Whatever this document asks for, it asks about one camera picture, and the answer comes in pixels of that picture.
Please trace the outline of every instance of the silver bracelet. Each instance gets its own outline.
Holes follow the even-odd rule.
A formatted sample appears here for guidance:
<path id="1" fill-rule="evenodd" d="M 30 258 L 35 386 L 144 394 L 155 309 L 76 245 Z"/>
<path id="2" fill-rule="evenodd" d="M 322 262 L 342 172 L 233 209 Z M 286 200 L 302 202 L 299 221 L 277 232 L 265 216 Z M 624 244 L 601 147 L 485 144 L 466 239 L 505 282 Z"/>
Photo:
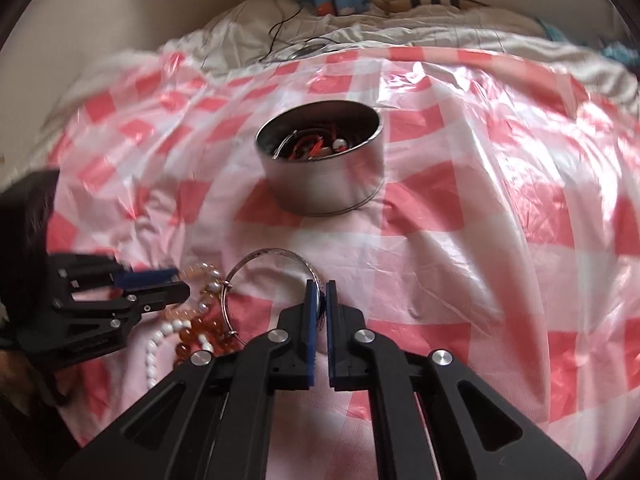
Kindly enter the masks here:
<path id="1" fill-rule="evenodd" d="M 224 282 L 222 283 L 222 290 L 220 291 L 220 305 L 222 308 L 222 317 L 225 321 L 225 325 L 227 328 L 225 332 L 227 335 L 233 335 L 243 345 L 245 345 L 246 342 L 238 335 L 238 331 L 234 330 L 234 328 L 231 326 L 231 320 L 229 319 L 228 292 L 232 288 L 231 280 L 238 273 L 238 270 L 242 269 L 242 267 L 244 267 L 251 260 L 255 260 L 260 256 L 264 256 L 265 254 L 279 254 L 280 256 L 286 256 L 291 260 L 295 260 L 303 264 L 306 267 L 306 270 L 309 271 L 309 274 L 311 274 L 311 279 L 314 280 L 314 283 L 316 284 L 316 287 L 318 289 L 318 294 L 322 292 L 322 288 L 320 286 L 320 279 L 318 278 L 318 274 L 316 273 L 314 268 L 302 256 L 294 253 L 293 251 L 288 251 L 286 249 L 278 249 L 278 248 L 267 248 L 267 249 L 258 249 L 257 251 L 254 251 L 253 253 L 250 253 L 247 256 L 245 256 L 242 260 L 236 263 L 233 269 L 229 271 Z M 320 309 L 319 300 L 320 300 L 320 297 L 318 297 L 318 309 Z"/>

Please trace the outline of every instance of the bead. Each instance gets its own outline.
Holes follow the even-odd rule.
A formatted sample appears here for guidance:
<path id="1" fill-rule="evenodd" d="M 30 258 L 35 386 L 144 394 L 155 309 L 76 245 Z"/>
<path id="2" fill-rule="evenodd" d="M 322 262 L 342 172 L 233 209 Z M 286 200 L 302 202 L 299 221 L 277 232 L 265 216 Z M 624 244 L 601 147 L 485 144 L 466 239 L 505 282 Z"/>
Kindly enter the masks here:
<path id="1" fill-rule="evenodd" d="M 191 320 L 191 329 L 196 333 L 204 332 L 206 330 L 204 327 L 204 319 L 201 317 L 194 317 Z"/>
<path id="2" fill-rule="evenodd" d="M 162 339 L 164 339 L 164 334 L 159 330 L 156 330 L 151 335 L 151 341 L 153 341 L 157 345 L 159 345 L 162 342 Z"/>
<path id="3" fill-rule="evenodd" d="M 211 332 L 212 334 L 222 334 L 222 323 L 215 318 L 206 319 L 204 322 L 204 328 L 207 332 Z"/>
<path id="4" fill-rule="evenodd" d="M 207 283 L 205 290 L 207 292 L 211 292 L 212 294 L 220 294 L 220 291 L 222 290 L 222 285 L 220 285 L 220 282 L 217 280 L 215 282 L 209 282 Z"/>
<path id="5" fill-rule="evenodd" d="M 191 355 L 191 347 L 189 345 L 185 345 L 184 343 L 178 343 L 175 346 L 175 354 L 180 359 L 185 359 Z"/>
<path id="6" fill-rule="evenodd" d="M 160 325 L 160 332 L 162 332 L 162 334 L 165 336 L 171 335 L 172 333 L 174 333 L 174 326 L 167 321 L 163 321 Z"/>
<path id="7" fill-rule="evenodd" d="M 338 153 L 344 152 L 345 150 L 349 149 L 349 145 L 347 141 L 344 139 L 335 139 L 331 147 L 334 150 L 334 152 L 338 152 Z"/>
<path id="8" fill-rule="evenodd" d="M 191 328 L 183 328 L 180 330 L 180 341 L 183 343 L 195 343 L 197 340 L 196 333 Z"/>

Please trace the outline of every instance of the plastic sheet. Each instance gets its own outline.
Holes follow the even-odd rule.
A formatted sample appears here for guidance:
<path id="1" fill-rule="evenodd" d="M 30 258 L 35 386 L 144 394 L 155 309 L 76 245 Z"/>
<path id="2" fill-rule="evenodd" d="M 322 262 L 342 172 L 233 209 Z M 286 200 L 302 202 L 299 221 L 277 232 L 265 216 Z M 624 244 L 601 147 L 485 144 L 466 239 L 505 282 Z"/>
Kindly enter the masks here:
<path id="1" fill-rule="evenodd" d="M 386 184 L 360 210 L 300 218 L 275 204 L 254 136 L 325 99 L 380 112 Z M 296 251 L 370 328 L 449 348 L 594 478 L 640 415 L 638 134 L 571 76 L 502 54 L 345 50 L 224 83 L 163 54 L 66 125 L 49 249 L 225 270 L 257 248 Z M 276 265 L 234 289 L 245 338 L 301 298 L 303 275 Z M 125 351 L 82 366 L 63 410 L 81 442 L 144 393 L 146 318 Z M 173 352 L 159 348 L 160 376 Z M 322 343 L 316 385 L 278 396 L 268 478 L 374 478 L 366 394 L 329 388 Z"/>

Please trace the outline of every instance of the beige wall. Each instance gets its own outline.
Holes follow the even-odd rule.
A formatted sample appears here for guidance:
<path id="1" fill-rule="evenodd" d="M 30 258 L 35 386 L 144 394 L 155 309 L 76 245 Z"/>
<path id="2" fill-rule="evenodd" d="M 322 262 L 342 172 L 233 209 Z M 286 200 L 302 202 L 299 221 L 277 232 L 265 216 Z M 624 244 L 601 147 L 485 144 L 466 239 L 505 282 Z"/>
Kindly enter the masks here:
<path id="1" fill-rule="evenodd" d="M 0 182 L 27 155 L 46 114 L 88 63 L 123 48 L 155 50 L 236 3 L 33 0 L 0 52 Z"/>

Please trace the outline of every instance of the silver bolt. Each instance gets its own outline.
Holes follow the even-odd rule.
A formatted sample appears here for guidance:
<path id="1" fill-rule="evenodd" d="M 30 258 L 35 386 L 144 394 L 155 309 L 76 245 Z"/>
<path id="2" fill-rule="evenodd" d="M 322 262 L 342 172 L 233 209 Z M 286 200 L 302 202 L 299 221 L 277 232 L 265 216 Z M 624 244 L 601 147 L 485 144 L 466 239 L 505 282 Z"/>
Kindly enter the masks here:
<path id="1" fill-rule="evenodd" d="M 446 350 L 436 350 L 432 355 L 433 362 L 440 366 L 450 365 L 453 361 L 453 355 Z"/>
<path id="2" fill-rule="evenodd" d="M 376 335 L 371 330 L 367 330 L 366 328 L 363 328 L 362 330 L 358 330 L 353 335 L 353 338 L 358 343 L 371 343 L 376 338 Z"/>
<path id="3" fill-rule="evenodd" d="M 206 350 L 198 350 L 191 355 L 191 362 L 196 366 L 208 365 L 211 362 L 211 354 Z"/>
<path id="4" fill-rule="evenodd" d="M 289 332 L 281 328 L 276 328 L 267 334 L 267 338 L 269 338 L 269 341 L 272 343 L 284 343 L 289 339 Z"/>

